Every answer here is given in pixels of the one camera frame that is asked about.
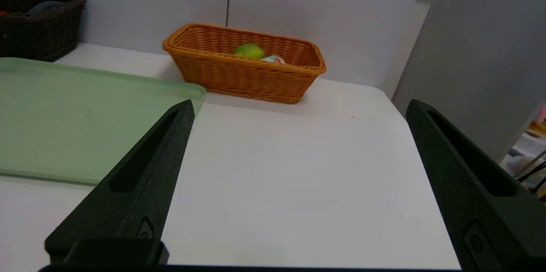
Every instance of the table surface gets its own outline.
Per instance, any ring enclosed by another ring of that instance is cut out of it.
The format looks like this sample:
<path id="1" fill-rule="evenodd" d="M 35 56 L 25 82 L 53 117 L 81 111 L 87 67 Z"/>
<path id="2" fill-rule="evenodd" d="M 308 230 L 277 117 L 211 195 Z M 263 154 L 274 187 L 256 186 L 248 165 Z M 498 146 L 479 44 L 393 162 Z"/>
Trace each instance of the table surface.
<path id="1" fill-rule="evenodd" d="M 169 56 L 85 43 L 59 62 L 181 79 Z M 46 266 L 90 190 L 0 177 L 0 270 Z M 460 268 L 404 118 L 378 89 L 322 79 L 296 105 L 208 94 L 162 241 L 170 264 Z"/>

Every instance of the plastic tray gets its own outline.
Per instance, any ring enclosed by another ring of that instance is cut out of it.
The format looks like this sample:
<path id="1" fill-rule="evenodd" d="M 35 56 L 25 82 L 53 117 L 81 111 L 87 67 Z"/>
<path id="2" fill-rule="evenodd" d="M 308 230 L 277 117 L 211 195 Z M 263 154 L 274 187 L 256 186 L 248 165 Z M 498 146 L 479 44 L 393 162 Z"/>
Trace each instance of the plastic tray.
<path id="1" fill-rule="evenodd" d="M 171 106 L 203 87 L 0 58 L 0 173 L 95 184 Z"/>

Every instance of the green fruit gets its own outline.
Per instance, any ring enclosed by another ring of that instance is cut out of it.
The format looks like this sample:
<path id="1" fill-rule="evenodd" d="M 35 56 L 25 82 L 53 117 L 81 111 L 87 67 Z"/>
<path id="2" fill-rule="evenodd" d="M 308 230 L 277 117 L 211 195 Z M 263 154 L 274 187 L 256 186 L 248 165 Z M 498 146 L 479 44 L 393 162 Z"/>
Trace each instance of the green fruit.
<path id="1" fill-rule="evenodd" d="M 249 59 L 261 60 L 265 58 L 264 51 L 258 45 L 254 45 L 253 43 L 246 43 L 244 45 L 237 47 L 237 49 L 235 49 L 233 54 L 238 57 L 249 58 Z"/>

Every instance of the basket rim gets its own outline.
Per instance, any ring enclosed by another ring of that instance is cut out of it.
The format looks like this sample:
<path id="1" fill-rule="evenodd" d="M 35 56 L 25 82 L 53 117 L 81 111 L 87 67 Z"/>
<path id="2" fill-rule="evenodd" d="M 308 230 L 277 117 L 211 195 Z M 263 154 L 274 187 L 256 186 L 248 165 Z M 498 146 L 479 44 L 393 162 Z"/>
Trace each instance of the basket rim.
<path id="1" fill-rule="evenodd" d="M 38 14 L 26 14 L 23 12 L 17 12 L 17 13 L 0 14 L 0 17 L 3 17 L 4 19 L 12 19 L 12 20 L 19 20 L 19 21 L 43 21 L 43 20 L 48 20 L 53 17 L 56 17 L 65 12 L 70 12 L 74 10 L 74 8 L 78 8 L 79 6 L 85 5 L 86 2 L 87 0 L 71 0 L 63 4 L 62 6 L 59 6 L 58 8 L 48 9 Z"/>
<path id="2" fill-rule="evenodd" d="M 258 59 L 251 59 L 251 58 L 241 58 L 238 56 L 234 56 L 231 54 L 222 54 L 218 52 L 213 51 L 206 51 L 206 50 L 195 50 L 188 47 L 180 47 L 177 45 L 174 45 L 174 40 L 179 37 L 182 33 L 184 33 L 185 30 L 192 28 L 192 27 L 204 27 L 204 28 L 215 28 L 215 29 L 222 29 L 226 31 L 236 31 L 236 32 L 246 32 L 246 33 L 252 33 L 252 34 L 259 34 L 259 35 L 268 35 L 270 37 L 276 37 L 276 38 L 283 38 L 283 39 L 289 39 L 291 41 L 297 41 L 298 43 L 306 43 L 307 45 L 310 45 L 318 58 L 319 64 L 317 66 L 297 66 L 294 64 L 276 64 L 273 62 L 266 62 Z M 162 43 L 163 50 L 168 52 L 171 56 L 172 55 L 189 55 L 193 58 L 200 58 L 204 60 L 210 60 L 211 57 L 221 57 L 223 60 L 228 61 L 228 63 L 231 64 L 242 64 L 242 65 L 248 65 L 252 64 L 255 68 L 265 68 L 269 70 L 277 70 L 279 72 L 296 72 L 298 74 L 307 74 L 307 75 L 320 75 L 324 74 L 326 72 L 326 64 L 324 63 L 324 58 L 322 58 L 322 54 L 320 53 L 320 49 L 318 46 L 316 46 L 314 43 L 309 41 L 304 41 L 301 39 L 291 38 L 291 37 L 285 37 L 282 35 L 270 35 L 269 33 L 261 33 L 261 32 L 255 32 L 255 31 L 248 31 L 243 29 L 234 29 L 230 27 L 225 26 L 217 26 L 217 25 L 208 25 L 203 23 L 188 23 L 175 32 L 173 32 L 165 41 Z"/>

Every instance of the blue object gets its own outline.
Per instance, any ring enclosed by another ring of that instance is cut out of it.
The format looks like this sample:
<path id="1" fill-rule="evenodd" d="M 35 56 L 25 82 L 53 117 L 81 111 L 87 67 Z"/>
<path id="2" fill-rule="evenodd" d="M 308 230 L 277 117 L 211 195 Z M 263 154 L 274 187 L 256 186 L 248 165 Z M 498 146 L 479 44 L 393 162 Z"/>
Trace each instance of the blue object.
<path id="1" fill-rule="evenodd" d="M 27 14 L 39 14 L 43 11 L 50 9 L 50 8 L 56 8 L 57 6 L 62 6 L 64 2 L 60 1 L 44 1 L 40 2 L 39 4 L 35 5 L 33 8 L 31 8 Z"/>

